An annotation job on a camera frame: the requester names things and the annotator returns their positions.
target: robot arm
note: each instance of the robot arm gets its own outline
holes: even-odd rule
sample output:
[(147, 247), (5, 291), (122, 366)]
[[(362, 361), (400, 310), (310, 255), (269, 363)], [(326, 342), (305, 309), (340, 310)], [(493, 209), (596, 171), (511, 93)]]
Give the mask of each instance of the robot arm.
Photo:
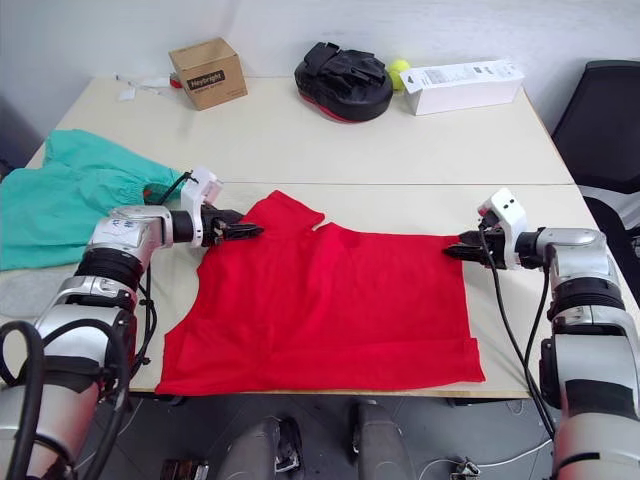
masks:
[[(553, 478), (640, 476), (640, 343), (604, 234), (566, 228), (527, 232), (524, 210), (507, 189), (478, 211), (498, 268), (549, 269), (552, 335), (542, 342), (540, 385), (545, 401), (562, 409)], [(479, 231), (460, 239), (445, 253), (489, 264)]]
[(34, 367), (23, 368), (17, 379), (0, 369), (7, 383), (0, 389), (0, 478), (73, 478), (96, 404), (106, 398), (114, 403), (111, 428), (105, 429), (86, 475), (97, 478), (128, 405), (129, 379), (139, 366), (134, 308), (153, 252), (174, 243), (208, 247), (262, 232), (257, 225), (238, 223), (238, 212), (211, 205), (220, 191), (213, 174), (198, 168), (191, 178), (181, 192), (181, 210), (122, 207), (100, 220), (74, 276), (35, 322), (44, 339), (39, 366), (44, 382), (33, 450), (18, 452), (22, 459), (27, 455), (26, 464), (21, 462), (26, 471), (19, 471), (12, 452)]

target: yellow ball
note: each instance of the yellow ball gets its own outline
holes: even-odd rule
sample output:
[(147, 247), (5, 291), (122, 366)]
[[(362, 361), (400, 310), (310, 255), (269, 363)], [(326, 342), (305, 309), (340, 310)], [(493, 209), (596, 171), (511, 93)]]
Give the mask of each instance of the yellow ball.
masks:
[(389, 72), (389, 76), (391, 77), (391, 83), (393, 85), (394, 90), (404, 90), (404, 84), (402, 83), (402, 79), (400, 78), (400, 72), (404, 72), (405, 70), (409, 70), (411, 65), (404, 58), (398, 58), (389, 65), (387, 71)]

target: chair backrest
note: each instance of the chair backrest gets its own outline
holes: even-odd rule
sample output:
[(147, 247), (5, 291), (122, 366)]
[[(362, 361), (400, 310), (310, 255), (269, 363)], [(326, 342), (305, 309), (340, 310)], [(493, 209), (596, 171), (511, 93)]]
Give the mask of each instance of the chair backrest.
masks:
[(584, 201), (598, 228), (607, 235), (607, 244), (611, 253), (636, 302), (640, 304), (640, 260), (631, 246), (631, 236), (625, 230), (616, 211), (609, 205), (597, 198), (585, 197)]
[(589, 62), (553, 141), (578, 185), (640, 191), (640, 62)]

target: white box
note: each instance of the white box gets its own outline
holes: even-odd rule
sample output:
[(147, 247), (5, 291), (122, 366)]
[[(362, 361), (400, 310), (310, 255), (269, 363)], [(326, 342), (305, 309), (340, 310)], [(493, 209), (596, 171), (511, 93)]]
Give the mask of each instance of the white box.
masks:
[(400, 74), (416, 115), (510, 103), (524, 75), (508, 60), (410, 68)]

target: white label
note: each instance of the white label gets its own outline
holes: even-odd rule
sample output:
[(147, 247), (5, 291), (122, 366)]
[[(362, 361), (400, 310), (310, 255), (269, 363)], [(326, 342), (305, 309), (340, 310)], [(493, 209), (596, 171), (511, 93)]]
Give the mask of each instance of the white label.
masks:
[(409, 93), (432, 86), (501, 82), (522, 78), (518, 69), (504, 60), (413, 68), (409, 72), (406, 75), (400, 74)]
[(91, 239), (96, 243), (118, 243), (124, 246), (137, 247), (141, 224), (135, 220), (109, 218), (101, 221)]

